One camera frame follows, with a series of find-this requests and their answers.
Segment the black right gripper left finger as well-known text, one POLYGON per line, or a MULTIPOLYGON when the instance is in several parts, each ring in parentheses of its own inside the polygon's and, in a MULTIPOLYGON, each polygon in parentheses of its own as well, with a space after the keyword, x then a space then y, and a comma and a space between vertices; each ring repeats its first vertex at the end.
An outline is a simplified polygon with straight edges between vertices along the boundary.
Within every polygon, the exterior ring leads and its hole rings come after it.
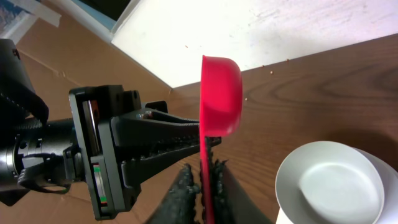
POLYGON ((195 224, 196 198, 201 188, 194 182, 192 168, 185 164, 146 224, 195 224))

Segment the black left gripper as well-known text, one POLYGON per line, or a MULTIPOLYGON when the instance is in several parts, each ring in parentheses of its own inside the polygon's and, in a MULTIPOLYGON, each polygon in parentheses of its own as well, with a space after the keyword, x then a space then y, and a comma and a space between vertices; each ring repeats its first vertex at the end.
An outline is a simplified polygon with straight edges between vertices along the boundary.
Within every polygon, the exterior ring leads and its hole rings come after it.
POLYGON ((200 152, 199 121, 165 101, 141 103, 121 85, 72 89, 69 101, 96 220, 130 211, 143 182, 200 152))

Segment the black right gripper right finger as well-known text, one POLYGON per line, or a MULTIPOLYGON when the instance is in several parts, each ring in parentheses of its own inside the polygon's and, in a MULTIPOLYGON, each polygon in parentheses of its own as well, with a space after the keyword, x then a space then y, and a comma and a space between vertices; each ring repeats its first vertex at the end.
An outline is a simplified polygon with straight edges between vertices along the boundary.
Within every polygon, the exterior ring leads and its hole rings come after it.
POLYGON ((226 161, 215 161, 210 174, 215 223, 272 224, 235 179, 226 161))

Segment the red measuring scoop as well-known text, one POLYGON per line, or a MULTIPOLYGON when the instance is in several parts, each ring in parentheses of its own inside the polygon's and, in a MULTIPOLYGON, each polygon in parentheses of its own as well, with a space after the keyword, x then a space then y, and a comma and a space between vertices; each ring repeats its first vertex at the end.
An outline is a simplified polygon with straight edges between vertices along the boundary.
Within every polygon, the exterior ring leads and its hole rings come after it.
POLYGON ((200 82, 200 162, 205 222, 214 223, 207 137, 223 137, 239 126, 243 81, 237 63, 229 58, 204 55, 200 82))

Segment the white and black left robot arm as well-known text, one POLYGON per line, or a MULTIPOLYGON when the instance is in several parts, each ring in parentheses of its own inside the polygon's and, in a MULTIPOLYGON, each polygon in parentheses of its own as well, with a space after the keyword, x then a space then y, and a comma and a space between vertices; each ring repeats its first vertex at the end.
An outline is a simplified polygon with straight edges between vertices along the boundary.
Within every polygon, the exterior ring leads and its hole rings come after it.
POLYGON ((1 40, 1 202, 30 191, 65 194, 88 186, 97 220, 135 204, 141 184, 200 150, 199 122, 169 114, 164 101, 141 103, 121 85, 75 88, 72 117, 49 120, 21 56, 1 40))

